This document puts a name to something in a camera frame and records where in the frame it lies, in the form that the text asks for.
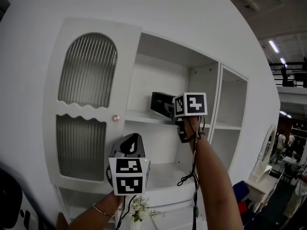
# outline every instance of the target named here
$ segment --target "mirror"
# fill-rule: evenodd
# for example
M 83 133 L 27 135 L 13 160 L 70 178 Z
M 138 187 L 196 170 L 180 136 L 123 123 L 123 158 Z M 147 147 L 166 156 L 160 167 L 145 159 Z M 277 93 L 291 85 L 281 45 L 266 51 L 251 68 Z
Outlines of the mirror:
M 270 154 L 274 146 L 275 136 L 276 136 L 276 126 L 271 125 L 264 138 L 256 165 L 250 175 L 251 180 L 256 181 L 263 175 L 270 160 Z

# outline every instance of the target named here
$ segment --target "bracelet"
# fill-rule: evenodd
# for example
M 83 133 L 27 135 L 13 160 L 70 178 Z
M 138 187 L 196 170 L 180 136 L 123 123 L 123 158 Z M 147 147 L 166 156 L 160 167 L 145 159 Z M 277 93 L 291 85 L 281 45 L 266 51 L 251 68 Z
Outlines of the bracelet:
M 114 215 L 109 215 L 109 214 L 107 214 L 106 212 L 102 212 L 101 210 L 99 210 L 99 209 L 95 206 L 95 204 L 92 204 L 92 206 L 93 206 L 93 208 L 94 208 L 95 210 L 97 210 L 99 213 L 103 214 L 104 216 L 114 217 Z

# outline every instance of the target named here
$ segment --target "ceiling light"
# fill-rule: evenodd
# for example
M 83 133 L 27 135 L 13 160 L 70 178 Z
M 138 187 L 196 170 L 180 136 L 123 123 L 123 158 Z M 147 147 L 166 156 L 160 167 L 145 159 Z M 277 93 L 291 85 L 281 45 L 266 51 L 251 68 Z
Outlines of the ceiling light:
M 274 51 L 275 51 L 276 53 L 279 53 L 279 50 L 278 50 L 278 48 L 276 47 L 275 43 L 274 43 L 272 40 L 269 41 L 269 43 L 270 43 L 270 45 L 272 46 L 272 48 L 274 49 Z

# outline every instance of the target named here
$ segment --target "red object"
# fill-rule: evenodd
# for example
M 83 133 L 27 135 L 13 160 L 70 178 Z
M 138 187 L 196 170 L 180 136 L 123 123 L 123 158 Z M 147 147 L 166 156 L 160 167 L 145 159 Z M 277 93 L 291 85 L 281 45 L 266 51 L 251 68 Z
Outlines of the red object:
M 248 207 L 247 207 L 245 201 L 243 201 L 241 203 L 238 203 L 238 207 L 239 207 L 240 215 L 242 215 L 243 213 L 247 212 L 247 210 L 248 210 Z

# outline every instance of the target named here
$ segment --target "cabinet door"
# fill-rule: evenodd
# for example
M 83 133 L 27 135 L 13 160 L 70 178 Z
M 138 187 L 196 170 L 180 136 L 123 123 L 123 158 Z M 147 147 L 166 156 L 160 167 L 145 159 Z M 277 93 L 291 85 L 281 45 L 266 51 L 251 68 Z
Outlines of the cabinet door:
M 51 183 L 101 193 L 113 143 L 123 136 L 141 28 L 66 18 L 47 72 L 43 138 Z

